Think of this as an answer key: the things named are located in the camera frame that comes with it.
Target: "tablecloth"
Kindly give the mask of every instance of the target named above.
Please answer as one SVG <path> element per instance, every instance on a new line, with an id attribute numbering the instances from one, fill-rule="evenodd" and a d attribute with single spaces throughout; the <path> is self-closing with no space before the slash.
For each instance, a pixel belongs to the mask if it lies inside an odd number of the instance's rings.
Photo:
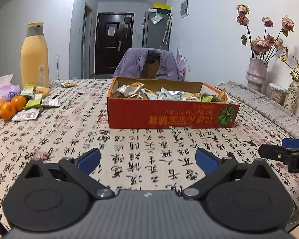
<path id="1" fill-rule="evenodd" d="M 53 81 L 52 96 L 61 106 L 42 110 L 35 121 L 4 122 L 0 119 L 0 220 L 7 226 L 2 201 L 26 164 L 34 157 L 56 163 L 74 158 L 92 148 L 102 153 L 100 165 L 91 173 L 111 190 L 175 190 L 204 177 L 195 164 L 197 148 L 222 158 L 233 154 L 241 163 L 251 163 L 263 143 L 280 145 L 291 137 L 251 107 L 241 103 L 234 128 L 167 130 L 110 129 L 106 94 L 111 80 L 77 80 L 64 88 Z M 268 161 L 299 207 L 299 174 Z"/>

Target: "doorway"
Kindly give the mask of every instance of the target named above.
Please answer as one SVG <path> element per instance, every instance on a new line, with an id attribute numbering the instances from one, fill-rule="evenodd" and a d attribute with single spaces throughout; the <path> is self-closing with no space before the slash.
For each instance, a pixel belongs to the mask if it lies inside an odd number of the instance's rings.
<path id="1" fill-rule="evenodd" d="M 95 74 L 114 74 L 126 50 L 132 47 L 134 13 L 97 16 Z"/>
<path id="2" fill-rule="evenodd" d="M 90 40 L 92 26 L 92 9 L 85 4 L 83 27 L 82 27 L 82 49 L 81 49 L 81 76 L 89 79 L 94 73 L 93 64 L 90 62 Z"/>

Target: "pink rose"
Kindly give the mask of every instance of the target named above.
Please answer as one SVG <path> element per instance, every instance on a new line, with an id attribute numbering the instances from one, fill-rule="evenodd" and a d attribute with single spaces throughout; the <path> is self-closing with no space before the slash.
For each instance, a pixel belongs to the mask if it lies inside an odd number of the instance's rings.
<path id="1" fill-rule="evenodd" d="M 273 21 L 269 17 L 262 17 L 262 22 L 264 23 L 266 28 L 273 26 Z"/>
<path id="2" fill-rule="evenodd" d="M 269 45 L 266 41 L 264 41 L 265 52 L 268 52 L 271 49 L 271 45 Z"/>
<path id="3" fill-rule="evenodd" d="M 284 31 L 293 31 L 293 21 L 288 18 L 288 16 L 284 16 L 282 19 L 282 28 Z"/>
<path id="4" fill-rule="evenodd" d="M 252 49 L 256 52 L 259 52 L 259 53 L 263 53 L 265 52 L 265 44 L 264 44 L 264 41 L 258 37 L 256 40 L 253 40 L 252 42 Z"/>
<path id="5" fill-rule="evenodd" d="M 265 42 L 268 43 L 270 48 L 273 46 L 275 41 L 275 38 L 273 36 L 270 36 L 269 34 L 265 37 Z"/>
<path id="6" fill-rule="evenodd" d="M 246 26 L 247 24 L 249 24 L 249 20 L 246 16 L 244 15 L 239 15 L 237 17 L 237 22 L 240 23 L 240 25 L 244 25 Z"/>
<path id="7" fill-rule="evenodd" d="M 247 13 L 250 12 L 248 6 L 245 4 L 237 5 L 236 9 L 237 9 L 237 12 L 239 13 L 239 15 L 243 15 L 243 16 L 245 16 Z"/>
<path id="8" fill-rule="evenodd" d="M 283 40 L 282 38 L 277 38 L 276 42 L 274 43 L 275 47 L 279 48 L 282 47 L 283 45 Z"/>

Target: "dark wooden door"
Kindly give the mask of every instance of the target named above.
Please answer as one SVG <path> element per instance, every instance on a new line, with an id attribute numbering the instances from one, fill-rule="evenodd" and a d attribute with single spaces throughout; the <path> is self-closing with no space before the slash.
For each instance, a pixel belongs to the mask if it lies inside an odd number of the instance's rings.
<path id="1" fill-rule="evenodd" d="M 134 13 L 99 13 L 95 73 L 114 74 L 126 50 L 132 47 Z"/>

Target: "flower vase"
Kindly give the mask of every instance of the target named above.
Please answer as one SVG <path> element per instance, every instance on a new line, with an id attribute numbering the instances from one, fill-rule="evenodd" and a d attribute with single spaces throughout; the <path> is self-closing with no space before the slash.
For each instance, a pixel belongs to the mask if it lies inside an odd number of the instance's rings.
<path id="1" fill-rule="evenodd" d="M 292 83 L 289 85 L 288 88 L 285 102 L 283 104 L 283 106 L 291 113 L 295 112 L 298 95 L 299 95 L 299 82 L 292 80 Z"/>
<path id="2" fill-rule="evenodd" d="M 246 79 L 248 80 L 247 86 L 257 92 L 261 92 L 262 86 L 266 81 L 267 68 L 267 62 L 260 59 L 250 58 L 249 69 L 246 76 Z"/>

